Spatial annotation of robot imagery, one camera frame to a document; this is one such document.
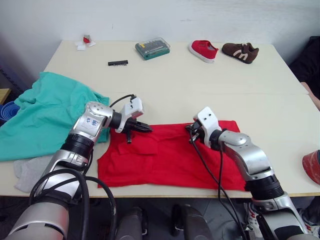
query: blue object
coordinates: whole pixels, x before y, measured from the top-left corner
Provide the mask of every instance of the blue object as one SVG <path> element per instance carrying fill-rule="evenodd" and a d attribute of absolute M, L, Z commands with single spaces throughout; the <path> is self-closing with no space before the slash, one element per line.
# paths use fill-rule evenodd
<path fill-rule="evenodd" d="M 0 127 L 0 161 L 55 153 L 90 101 L 109 105 L 108 97 L 76 80 L 41 72 L 32 88 L 14 101 L 20 110 Z M 105 129 L 98 142 L 106 140 Z"/>
<path fill-rule="evenodd" d="M 10 101 L 5 105 L 0 105 L 0 120 L 8 121 L 13 118 L 20 107 L 14 103 L 14 101 Z"/>

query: small red object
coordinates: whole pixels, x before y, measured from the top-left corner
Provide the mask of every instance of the small red object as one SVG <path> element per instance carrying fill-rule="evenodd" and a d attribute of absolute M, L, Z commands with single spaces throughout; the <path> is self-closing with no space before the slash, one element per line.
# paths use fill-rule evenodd
<path fill-rule="evenodd" d="M 217 189 L 182 124 L 152 125 L 153 132 L 132 132 L 132 143 L 125 134 L 110 131 L 111 143 L 98 159 L 98 178 L 110 187 L 159 184 Z M 221 128 L 239 132 L 235 121 L 219 121 Z M 196 142 L 208 167 L 219 177 L 220 153 Z M 244 191 L 245 181 L 234 160 L 223 155 L 222 186 Z"/>
<path fill-rule="evenodd" d="M 85 43 L 85 44 L 89 44 L 91 41 L 90 41 L 90 39 L 88 38 L 88 37 L 83 37 L 83 42 Z"/>
<path fill-rule="evenodd" d="M 197 40 L 190 43 L 189 51 L 206 63 L 213 63 L 218 48 L 212 46 L 207 40 Z"/>
<path fill-rule="evenodd" d="M 306 174 L 320 185 L 320 150 L 305 155 L 302 159 L 302 165 Z"/>

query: floor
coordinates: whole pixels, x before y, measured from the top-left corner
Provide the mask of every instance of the floor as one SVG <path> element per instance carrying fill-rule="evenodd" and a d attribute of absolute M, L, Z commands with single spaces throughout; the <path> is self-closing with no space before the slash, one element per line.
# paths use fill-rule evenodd
<path fill-rule="evenodd" d="M 312 198 L 295 198 L 297 208 L 306 207 Z M 244 204 L 233 199 L 237 212 L 245 219 Z M 240 240 L 236 224 L 217 199 L 210 198 L 116 198 L 117 212 L 121 218 L 130 208 L 138 206 L 147 211 L 148 235 L 144 240 L 183 240 L 183 233 L 170 235 L 171 210 L 174 204 L 189 204 L 206 219 L 214 240 Z M 0 239 L 4 239 L 14 223 L 27 208 L 28 199 L 24 197 L 0 197 Z M 79 239 L 79 219 L 81 207 L 70 209 L 68 240 Z M 104 240 L 108 232 L 110 205 L 107 198 L 90 200 L 90 225 L 87 239 Z"/>

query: gray cloth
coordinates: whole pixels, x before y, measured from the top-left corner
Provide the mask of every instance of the gray cloth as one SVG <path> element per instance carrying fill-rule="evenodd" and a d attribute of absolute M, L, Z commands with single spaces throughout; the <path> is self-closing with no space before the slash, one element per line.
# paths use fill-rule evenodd
<path fill-rule="evenodd" d="M 14 174 L 19 178 L 14 187 L 22 192 L 30 193 L 41 178 L 52 157 L 53 155 L 46 155 L 14 161 Z"/>

